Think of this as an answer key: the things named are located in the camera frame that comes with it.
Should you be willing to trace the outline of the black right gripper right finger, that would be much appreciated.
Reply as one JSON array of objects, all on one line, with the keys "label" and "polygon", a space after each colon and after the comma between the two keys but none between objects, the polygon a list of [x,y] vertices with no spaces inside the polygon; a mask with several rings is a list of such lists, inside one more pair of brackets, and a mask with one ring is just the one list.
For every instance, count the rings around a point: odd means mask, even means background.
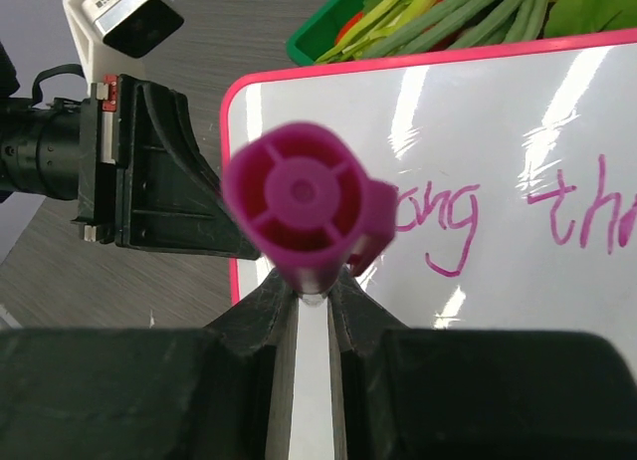
[{"label": "black right gripper right finger", "polygon": [[410,328],[347,272],[328,295],[338,459],[632,459],[636,383],[582,332]]}]

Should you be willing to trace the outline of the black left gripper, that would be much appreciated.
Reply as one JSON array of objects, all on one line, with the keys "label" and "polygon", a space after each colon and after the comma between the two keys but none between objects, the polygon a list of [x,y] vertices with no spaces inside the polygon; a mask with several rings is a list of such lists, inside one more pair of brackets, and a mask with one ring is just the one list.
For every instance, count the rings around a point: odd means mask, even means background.
[{"label": "black left gripper", "polygon": [[84,241],[147,252],[256,260],[201,154],[187,98],[107,74],[81,103],[78,212]]}]

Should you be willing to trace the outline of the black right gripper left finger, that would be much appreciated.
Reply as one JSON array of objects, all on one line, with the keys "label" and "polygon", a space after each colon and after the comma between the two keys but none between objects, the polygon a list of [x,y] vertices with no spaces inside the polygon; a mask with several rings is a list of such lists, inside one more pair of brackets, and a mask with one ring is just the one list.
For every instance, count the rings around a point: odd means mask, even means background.
[{"label": "black right gripper left finger", "polygon": [[5,459],[285,459],[298,302],[277,273],[196,329],[1,335]]}]

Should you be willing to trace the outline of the white marker with pink cap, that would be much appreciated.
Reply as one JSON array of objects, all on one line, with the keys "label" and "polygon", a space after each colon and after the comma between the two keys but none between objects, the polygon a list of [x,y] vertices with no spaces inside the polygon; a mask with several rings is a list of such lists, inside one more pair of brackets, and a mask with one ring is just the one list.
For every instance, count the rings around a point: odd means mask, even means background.
[{"label": "white marker with pink cap", "polygon": [[296,330],[287,458],[332,459],[328,301],[339,274],[355,279],[395,236],[395,188],[369,177],[331,130],[273,128],[235,150],[225,202],[249,240],[292,287]]}]

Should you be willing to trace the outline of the pink framed whiteboard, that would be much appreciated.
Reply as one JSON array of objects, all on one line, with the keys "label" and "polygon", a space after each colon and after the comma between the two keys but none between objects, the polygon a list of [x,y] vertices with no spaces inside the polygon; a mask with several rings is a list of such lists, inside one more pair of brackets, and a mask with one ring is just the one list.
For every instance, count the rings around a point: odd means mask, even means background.
[{"label": "pink framed whiteboard", "polygon": [[398,194],[356,282],[410,328],[582,332],[636,383],[636,38],[588,36],[254,74],[226,159],[295,121]]}]

